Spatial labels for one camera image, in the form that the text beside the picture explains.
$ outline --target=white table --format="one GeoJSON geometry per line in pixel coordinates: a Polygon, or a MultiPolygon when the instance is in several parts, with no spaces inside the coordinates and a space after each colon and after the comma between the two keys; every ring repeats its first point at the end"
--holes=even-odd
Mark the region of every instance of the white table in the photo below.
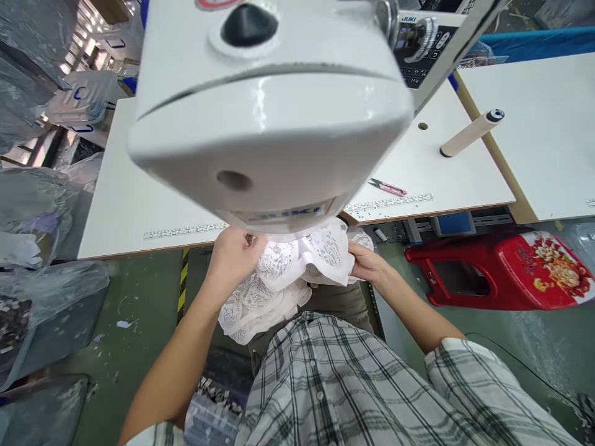
{"type": "Polygon", "coordinates": [[[345,210],[360,224],[369,224],[493,208],[514,201],[481,139],[453,158],[439,153],[441,145],[470,122],[457,94],[445,82],[372,174],[406,190],[405,199],[364,185],[345,210]],[[427,130],[418,127],[423,124],[427,130]],[[396,201],[405,203],[385,206],[396,201]]]}
{"type": "MultiPolygon", "coordinates": [[[[135,103],[134,98],[118,101],[79,258],[205,245],[225,226],[129,159],[127,131],[135,103]]],[[[404,203],[395,204],[395,196],[365,185],[348,212],[368,223],[512,202],[514,196],[482,141],[451,159],[439,154],[440,145],[469,123],[457,95],[445,83],[374,172],[374,178],[408,191],[404,203]],[[418,128],[421,122],[427,130],[418,128]]]]}
{"type": "Polygon", "coordinates": [[[595,215],[595,53],[458,73],[472,117],[506,113],[484,140],[516,196],[514,220],[595,215]]]}

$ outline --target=blue tarp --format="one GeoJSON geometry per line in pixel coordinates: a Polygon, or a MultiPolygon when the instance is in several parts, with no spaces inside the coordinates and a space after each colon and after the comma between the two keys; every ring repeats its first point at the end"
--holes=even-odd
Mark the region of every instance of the blue tarp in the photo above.
{"type": "Polygon", "coordinates": [[[595,27],[484,34],[480,41],[506,63],[595,53],[595,27]]]}

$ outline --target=stack of fabric pieces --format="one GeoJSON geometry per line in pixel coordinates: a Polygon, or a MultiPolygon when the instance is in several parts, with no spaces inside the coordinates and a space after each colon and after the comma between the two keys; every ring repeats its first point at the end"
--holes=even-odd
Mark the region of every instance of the stack of fabric pieces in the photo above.
{"type": "Polygon", "coordinates": [[[246,345],[255,334],[295,316],[310,299],[311,286],[355,283],[357,279],[350,276],[355,259],[347,251],[349,240],[374,249],[363,229],[347,231],[338,218],[292,242],[268,242],[256,269],[221,309],[223,333],[246,345]]]}

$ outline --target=checkered fabric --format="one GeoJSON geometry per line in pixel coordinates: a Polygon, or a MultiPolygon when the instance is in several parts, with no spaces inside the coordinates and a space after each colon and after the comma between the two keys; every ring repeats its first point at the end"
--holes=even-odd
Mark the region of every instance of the checkered fabric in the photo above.
{"type": "MultiPolygon", "coordinates": [[[[579,444],[488,349],[445,339],[426,367],[429,383],[373,334],[304,312],[270,343],[235,444],[579,444]]],[[[185,445],[176,431],[129,445],[185,445]]]]}

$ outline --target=yellow black hazard tape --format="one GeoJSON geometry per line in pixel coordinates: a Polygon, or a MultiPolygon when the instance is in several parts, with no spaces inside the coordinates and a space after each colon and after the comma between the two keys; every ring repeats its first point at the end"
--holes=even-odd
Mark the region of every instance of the yellow black hazard tape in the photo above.
{"type": "Polygon", "coordinates": [[[180,323],[184,317],[184,304],[186,304],[186,277],[188,277],[188,248],[184,249],[184,257],[182,259],[182,273],[180,274],[180,297],[178,298],[178,322],[180,323]]]}

